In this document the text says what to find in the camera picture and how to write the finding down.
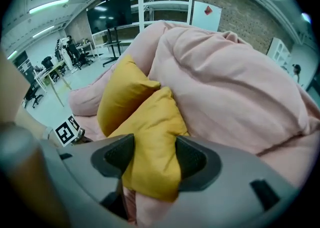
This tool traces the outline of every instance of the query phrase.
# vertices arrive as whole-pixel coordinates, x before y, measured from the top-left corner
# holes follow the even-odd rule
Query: wooden table leg
[[[35,81],[36,81],[36,82],[38,83],[38,85],[44,90],[44,92],[47,93],[47,91],[46,91],[44,85],[42,84],[42,82],[40,81],[40,79],[37,78]]]
[[[93,57],[95,57],[95,53],[94,53],[94,49],[92,48],[92,44],[90,44],[90,48],[91,48],[91,52],[92,52]]]
[[[55,70],[56,73],[58,74],[58,76],[63,80],[63,82],[65,83],[65,85],[72,90],[71,86],[67,83],[67,81],[64,79],[64,77],[61,75],[60,71],[58,69]]]
[[[57,98],[58,98],[58,100],[60,101],[61,105],[64,107],[64,105],[63,105],[63,103],[62,103],[61,99],[59,98],[59,95],[57,94],[57,92],[56,92],[56,90],[55,90],[55,87],[54,87],[54,85],[53,85],[53,83],[52,83],[51,79],[49,79],[49,81],[50,81],[50,84],[51,84],[51,87],[52,87],[52,89],[53,89],[54,94],[56,95],[56,97],[57,97]]]
[[[53,84],[55,84],[55,82],[52,80],[50,74],[48,74],[48,77],[49,77],[49,79],[51,80],[51,82],[52,82]]]

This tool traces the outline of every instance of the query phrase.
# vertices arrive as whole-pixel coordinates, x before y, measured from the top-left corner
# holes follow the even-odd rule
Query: person
[[[73,44],[72,36],[67,36],[66,38],[68,38],[67,45]]]
[[[67,41],[66,40],[67,40],[67,38],[63,38],[60,40],[58,49],[59,49],[60,55],[62,56],[62,58],[64,59],[66,65],[67,65],[68,69],[71,71],[71,73],[74,73],[75,71],[78,70],[78,68],[73,67],[71,57],[67,52],[67,46],[66,46]]]
[[[295,80],[297,83],[300,81],[300,72],[301,67],[298,64],[293,64],[293,80]]]

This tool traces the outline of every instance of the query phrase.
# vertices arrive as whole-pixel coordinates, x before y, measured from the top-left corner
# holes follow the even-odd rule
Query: white board
[[[209,7],[212,12],[206,14],[205,10]],[[193,15],[192,15],[192,26],[217,32],[222,9],[213,5],[208,5],[202,2],[194,2]]]

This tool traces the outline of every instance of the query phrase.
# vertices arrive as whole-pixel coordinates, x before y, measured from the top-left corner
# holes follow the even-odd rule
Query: white desk
[[[47,92],[46,91],[46,89],[43,87],[43,85],[42,85],[42,80],[43,79],[45,79],[46,77],[48,77],[49,75],[50,75],[50,73],[52,73],[53,71],[55,71],[57,74],[58,74],[58,76],[63,80],[63,82],[65,83],[65,85],[70,89],[70,90],[72,90],[72,88],[71,88],[71,86],[67,83],[67,81],[64,79],[64,77],[61,75],[61,73],[60,73],[60,71],[58,70],[58,68],[64,63],[65,61],[60,61],[60,62],[58,62],[57,64],[55,64],[49,71],[41,71],[39,74],[37,74],[36,76],[35,76],[35,80],[37,81],[37,83],[40,85],[40,87],[42,88],[42,89],[44,89],[44,91],[45,92]],[[63,106],[63,103],[62,103],[62,101],[61,101],[61,99],[59,98],[59,96],[58,96],[58,94],[57,94],[57,92],[56,92],[56,90],[55,90],[55,87],[54,87],[54,82],[53,82],[53,80],[52,80],[52,78],[49,76],[49,82],[50,82],[50,85],[51,85],[51,87],[52,87],[52,89],[53,89],[53,92],[54,92],[54,94],[55,94],[55,96],[57,97],[57,99],[59,100],[59,102],[61,103],[61,105]]]
[[[91,52],[92,52],[93,56],[97,55],[97,54],[94,53],[94,50],[93,50],[93,48],[92,48],[92,43],[91,43],[91,42],[89,42],[89,43],[87,43],[87,44],[85,44],[85,45],[83,45],[83,46],[78,46],[78,47],[76,47],[76,49],[77,49],[77,50],[82,50],[83,52],[85,52],[85,51],[84,51],[84,48],[87,47],[87,46],[90,46]]]

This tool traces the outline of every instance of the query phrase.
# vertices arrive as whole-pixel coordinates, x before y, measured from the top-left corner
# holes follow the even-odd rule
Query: brick wall
[[[81,12],[64,30],[66,35],[72,36],[76,43],[81,39],[93,41],[86,10]]]
[[[283,29],[283,27],[276,21],[276,19],[262,6],[253,0],[194,0],[208,3],[222,8],[221,20],[218,31],[233,31],[241,38],[250,43],[256,50],[266,54],[270,47],[273,37],[281,39],[289,50],[292,49],[293,41]],[[100,0],[97,0],[91,5],[96,6]],[[149,13],[145,12],[145,20],[149,20]],[[133,15],[133,21],[139,20],[138,14]],[[154,20],[176,20],[186,21],[186,12],[172,12],[172,11],[157,11],[154,13]],[[74,26],[78,27],[80,33],[83,32],[88,36],[90,32],[88,22],[84,18],[75,20],[67,27],[68,30],[74,31]],[[138,29],[121,29],[119,30],[119,37],[122,39],[134,38],[138,34]]]

